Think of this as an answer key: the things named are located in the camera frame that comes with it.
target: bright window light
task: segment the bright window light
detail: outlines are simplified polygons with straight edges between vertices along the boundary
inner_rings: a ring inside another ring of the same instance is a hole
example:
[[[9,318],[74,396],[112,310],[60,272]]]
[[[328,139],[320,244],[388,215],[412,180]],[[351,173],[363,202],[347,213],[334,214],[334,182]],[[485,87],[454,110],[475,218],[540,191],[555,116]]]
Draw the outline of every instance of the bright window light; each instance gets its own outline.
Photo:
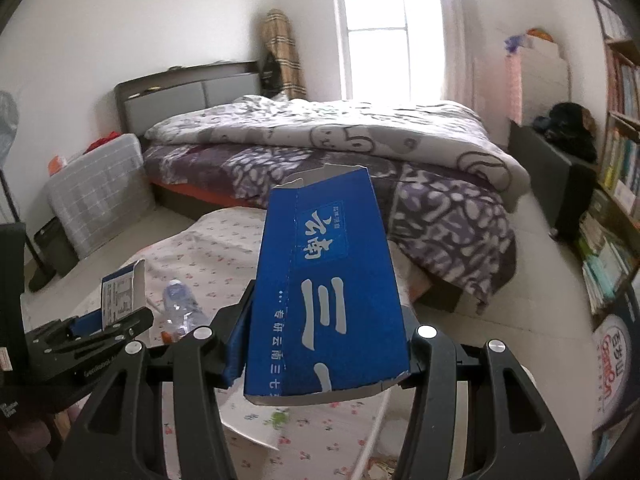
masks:
[[[440,0],[338,0],[346,98],[419,104],[441,98]]]

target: silver bolt head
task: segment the silver bolt head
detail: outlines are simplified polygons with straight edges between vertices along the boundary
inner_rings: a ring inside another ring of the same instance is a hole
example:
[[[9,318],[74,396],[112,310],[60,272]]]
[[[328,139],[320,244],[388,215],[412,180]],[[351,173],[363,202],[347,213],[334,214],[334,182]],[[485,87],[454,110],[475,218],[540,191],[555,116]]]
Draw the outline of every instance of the silver bolt head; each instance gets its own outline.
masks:
[[[433,339],[438,335],[438,331],[431,325],[422,325],[418,327],[418,335],[425,339]]]
[[[130,355],[137,354],[141,350],[142,343],[140,341],[131,341],[130,343],[127,343],[127,346],[124,347],[124,351]]]
[[[193,331],[193,336],[196,339],[209,339],[213,332],[208,326],[201,326]]]
[[[491,341],[489,341],[489,348],[494,352],[498,352],[498,354],[501,354],[506,350],[507,346],[502,341],[492,339]]]

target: cartoon print bedding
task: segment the cartoon print bedding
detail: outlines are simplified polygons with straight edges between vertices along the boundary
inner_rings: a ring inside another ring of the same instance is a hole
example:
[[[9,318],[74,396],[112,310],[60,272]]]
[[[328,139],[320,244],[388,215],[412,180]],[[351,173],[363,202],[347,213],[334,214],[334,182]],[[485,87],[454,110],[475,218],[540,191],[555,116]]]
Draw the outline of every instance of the cartoon print bedding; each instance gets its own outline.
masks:
[[[157,145],[149,178],[267,207],[284,178],[324,164],[369,169],[387,237],[414,263],[488,303],[515,274],[516,245],[502,200],[477,175],[354,152],[246,144]]]
[[[235,142],[436,164],[481,176],[509,210],[529,190],[527,171],[489,140],[473,110],[452,101],[392,108],[355,101],[276,102],[249,95],[168,118],[145,137],[156,144]]]

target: bed headboard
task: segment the bed headboard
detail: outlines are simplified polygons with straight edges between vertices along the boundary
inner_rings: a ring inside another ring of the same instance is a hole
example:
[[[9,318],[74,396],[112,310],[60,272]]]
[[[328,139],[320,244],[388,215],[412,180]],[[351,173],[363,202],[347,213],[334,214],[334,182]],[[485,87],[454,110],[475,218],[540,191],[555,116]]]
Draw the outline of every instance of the bed headboard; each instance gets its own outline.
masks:
[[[176,67],[120,83],[114,89],[122,133],[142,136],[174,115],[260,95],[255,61]]]

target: bookshelf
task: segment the bookshelf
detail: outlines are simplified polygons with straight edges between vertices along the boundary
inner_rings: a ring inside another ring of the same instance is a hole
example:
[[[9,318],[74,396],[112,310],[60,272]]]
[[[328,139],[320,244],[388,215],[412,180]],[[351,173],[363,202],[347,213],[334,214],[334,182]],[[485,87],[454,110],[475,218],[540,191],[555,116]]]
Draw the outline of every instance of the bookshelf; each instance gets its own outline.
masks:
[[[603,0],[593,0],[607,60],[605,140],[598,188],[580,221],[582,260],[594,327],[611,311],[640,269],[640,49]]]
[[[607,121],[598,185],[640,232],[640,49],[611,6],[593,1],[607,59]]]

